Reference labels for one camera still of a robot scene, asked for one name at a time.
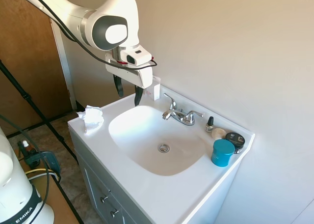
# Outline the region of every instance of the floor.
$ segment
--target floor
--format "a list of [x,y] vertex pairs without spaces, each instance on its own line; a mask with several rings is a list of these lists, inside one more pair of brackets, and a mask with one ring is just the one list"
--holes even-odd
[[[67,122],[78,115],[73,112],[60,119],[52,121],[52,126],[62,135],[67,145],[74,151]],[[85,224],[103,224],[98,214],[94,211],[84,184],[79,166],[70,153],[57,140],[46,125],[28,131],[29,136],[37,143],[42,151],[52,151],[61,167],[61,181],[64,192],[72,202],[78,214]],[[13,149],[17,148],[18,141],[25,140],[23,135],[17,135],[9,139]]]

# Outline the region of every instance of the black stand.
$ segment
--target black stand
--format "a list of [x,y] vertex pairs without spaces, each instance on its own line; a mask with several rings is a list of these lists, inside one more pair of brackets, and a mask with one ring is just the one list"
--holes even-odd
[[24,89],[21,87],[21,85],[18,83],[18,81],[13,77],[13,75],[9,72],[9,70],[5,67],[5,65],[2,63],[0,59],[0,70],[3,72],[3,74],[9,79],[9,81],[14,85],[14,87],[19,91],[21,96],[29,103],[29,105],[35,110],[35,112],[41,117],[41,119],[44,121],[44,123],[48,126],[48,128],[52,131],[52,133],[55,135],[55,137],[63,144],[63,146],[67,149],[67,151],[72,155],[72,157],[77,161],[78,159],[76,155],[73,153],[73,151],[68,147],[68,145],[65,143],[64,138],[59,135],[59,133],[55,130],[55,128],[50,124],[50,122],[47,120],[47,118],[43,115],[43,113],[39,110],[39,108],[34,104],[34,102],[31,99],[31,96],[24,91]]

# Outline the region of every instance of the chrome faucet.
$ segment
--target chrome faucet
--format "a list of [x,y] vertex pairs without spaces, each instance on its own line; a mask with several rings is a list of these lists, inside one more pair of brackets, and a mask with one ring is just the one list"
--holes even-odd
[[203,117],[201,113],[196,112],[194,110],[185,113],[183,109],[178,109],[177,103],[172,97],[170,97],[166,93],[164,93],[163,95],[171,99],[171,105],[169,107],[169,110],[162,114],[162,118],[164,120],[168,120],[170,117],[173,117],[175,120],[179,121],[180,123],[183,123],[184,125],[192,126],[195,123],[194,114]]

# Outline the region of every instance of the door frame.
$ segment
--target door frame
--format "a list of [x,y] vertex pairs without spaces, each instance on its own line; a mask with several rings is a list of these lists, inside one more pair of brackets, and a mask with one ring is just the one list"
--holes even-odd
[[72,79],[71,79],[71,72],[70,72],[68,60],[65,54],[62,36],[61,36],[61,30],[54,20],[50,19],[50,23],[51,23],[52,32],[54,35],[55,44],[57,46],[57,50],[58,50],[58,54],[60,58],[62,72],[65,79],[65,84],[69,92],[71,106],[73,110],[76,110],[77,109],[76,98],[75,98]]

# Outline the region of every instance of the white sink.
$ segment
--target white sink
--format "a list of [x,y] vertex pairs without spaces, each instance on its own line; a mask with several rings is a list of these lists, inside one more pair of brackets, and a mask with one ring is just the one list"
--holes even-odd
[[[164,176],[182,172],[205,154],[205,142],[173,118],[165,121],[161,111],[138,106],[113,119],[109,133],[113,141],[144,169]],[[167,145],[166,153],[159,151]]]

